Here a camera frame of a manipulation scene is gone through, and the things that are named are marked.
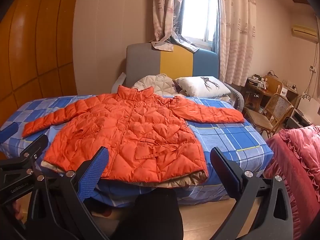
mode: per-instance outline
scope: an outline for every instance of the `black pants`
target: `black pants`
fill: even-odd
[[[173,189],[157,188],[139,195],[132,213],[111,240],[183,240],[182,217]]]

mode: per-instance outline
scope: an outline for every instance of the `jacket sleeve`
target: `jacket sleeve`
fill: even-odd
[[[241,112],[231,108],[216,108],[197,104],[187,98],[174,97],[168,108],[185,120],[207,123],[243,123]]]
[[[112,94],[103,94],[96,97],[78,100],[65,108],[61,108],[44,117],[40,117],[24,126],[22,137],[29,136],[33,133],[39,132],[51,125],[58,125],[70,121],[72,118],[86,113],[90,108],[100,104],[107,96]]]

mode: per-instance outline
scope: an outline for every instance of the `red fabric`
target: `red fabric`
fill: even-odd
[[[200,142],[184,119],[196,122],[244,122],[235,109],[199,105],[182,97],[163,98],[153,87],[79,100],[25,125],[28,136],[52,124],[70,121],[56,135],[44,160],[76,170],[105,146],[109,163],[102,178],[126,182],[163,182],[207,166]]]
[[[279,134],[266,142],[274,155],[264,171],[264,176],[271,179],[280,175],[284,179],[292,209],[293,236],[296,240],[311,224],[320,210],[320,204],[308,174],[287,142],[283,141]]]
[[[320,202],[320,126],[281,130],[279,135],[306,170]]]

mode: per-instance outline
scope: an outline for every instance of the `orange puffer jacket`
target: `orange puffer jacket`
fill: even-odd
[[[244,122],[235,109],[207,107],[182,97],[163,98],[154,88],[119,86],[116,94],[76,101],[25,125],[23,136],[68,122],[56,135],[44,161],[76,170],[105,146],[109,163],[102,178],[144,186],[179,187],[207,179],[200,142],[186,120]]]

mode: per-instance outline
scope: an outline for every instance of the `chair seat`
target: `chair seat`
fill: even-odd
[[[259,128],[268,131],[272,129],[272,124],[265,115],[259,114],[251,109],[247,109],[247,115],[249,116],[254,126],[258,126]]]

